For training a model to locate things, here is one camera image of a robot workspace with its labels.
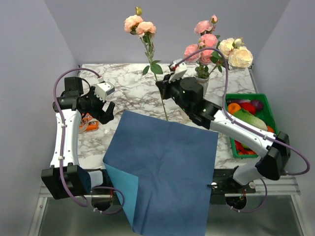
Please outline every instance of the marble surface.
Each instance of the marble surface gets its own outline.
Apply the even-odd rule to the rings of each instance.
[[[162,101],[155,86],[154,75],[149,72],[142,76],[142,70],[146,64],[83,64],[83,68],[89,68],[98,72],[106,81],[115,86],[115,92],[108,97],[108,101],[116,104],[114,110],[115,119],[106,125],[100,125],[99,129],[79,134],[78,154],[82,168],[104,168],[102,162],[104,154],[112,140],[123,110],[130,110],[159,119],[166,119]],[[164,74],[169,73],[168,65],[161,65]],[[194,75],[194,65],[188,66],[186,76]],[[94,74],[81,71],[80,77],[85,78],[91,85],[98,83]],[[215,70],[211,74],[209,86],[205,98],[216,104],[222,105],[222,94],[225,83],[224,74]],[[249,71],[229,71],[228,93],[255,93]],[[169,121],[180,122],[186,125],[199,127],[190,120],[181,116],[180,108],[173,100],[164,100],[166,114]],[[219,134],[216,155],[216,168],[234,168],[236,165],[247,163],[248,159],[234,159],[230,140],[226,135]]]

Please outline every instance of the gray wall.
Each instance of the gray wall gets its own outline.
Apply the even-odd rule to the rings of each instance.
[[[0,235],[28,234],[56,135],[52,88],[76,66],[43,0],[0,3]]]
[[[291,0],[254,66],[258,90],[267,94],[280,130],[311,162],[311,171],[298,177],[304,207],[315,232],[315,74],[314,0]],[[293,171],[305,168],[292,155]]]
[[[146,62],[136,36],[124,32],[124,20],[141,6],[157,27],[156,59],[170,62],[196,43],[195,25],[213,14],[216,34],[244,37],[257,57],[289,0],[45,0],[74,58],[80,63]]]

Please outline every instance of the cloth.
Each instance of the cloth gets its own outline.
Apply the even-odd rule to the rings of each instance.
[[[217,132],[124,111],[103,161],[135,233],[205,235],[217,142]]]

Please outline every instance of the green crate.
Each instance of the green crate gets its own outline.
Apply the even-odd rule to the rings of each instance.
[[[252,93],[252,94],[239,94],[239,93],[228,93],[226,95],[226,99],[248,99],[248,100],[259,100],[264,104],[264,109],[260,112],[256,113],[256,117],[263,120],[266,125],[270,126],[274,129],[275,133],[278,134],[278,128],[275,124],[275,120],[272,116],[272,112],[265,94],[262,93]],[[232,152],[234,158],[257,158],[257,155],[239,155],[236,150],[234,139],[230,138],[232,145]]]

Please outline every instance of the pink flower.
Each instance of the pink flower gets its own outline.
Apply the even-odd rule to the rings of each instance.
[[[212,24],[215,24],[216,22],[218,22],[218,18],[217,18],[216,15],[213,15],[213,16],[211,17],[211,23],[212,23]]]
[[[200,38],[200,46],[206,45],[207,47],[216,47],[218,43],[218,39],[215,35],[207,33],[201,36]]]
[[[132,27],[137,26],[137,24],[143,22],[141,16],[129,16],[127,19],[125,19],[125,31],[126,32],[131,32],[132,31]]]
[[[153,25],[152,22],[141,22],[137,29],[137,35],[143,37],[145,32],[156,33],[157,28]]]
[[[192,54],[198,50],[199,50],[198,44],[191,44],[186,48],[185,53],[184,53],[184,57],[188,57],[190,54]],[[191,58],[187,59],[186,61],[187,62],[196,62],[196,61],[198,61],[199,58],[200,58],[200,53],[193,55]]]
[[[212,26],[210,21],[200,21],[195,27],[195,33],[203,33],[204,31],[210,31]]]
[[[213,53],[213,50],[202,51],[199,62],[203,65],[209,65],[211,63],[211,53]]]

